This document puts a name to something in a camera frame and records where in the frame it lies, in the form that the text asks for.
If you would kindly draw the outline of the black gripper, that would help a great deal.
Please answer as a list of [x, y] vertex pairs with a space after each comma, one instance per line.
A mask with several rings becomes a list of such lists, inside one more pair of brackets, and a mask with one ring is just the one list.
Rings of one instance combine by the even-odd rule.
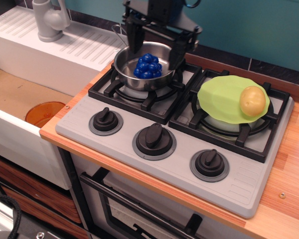
[[176, 69], [185, 53], [195, 50], [202, 32], [183, 9], [195, 8], [200, 3], [199, 0], [125, 0], [123, 18], [130, 51], [136, 54], [143, 45], [145, 32], [151, 32], [173, 42], [169, 70]]

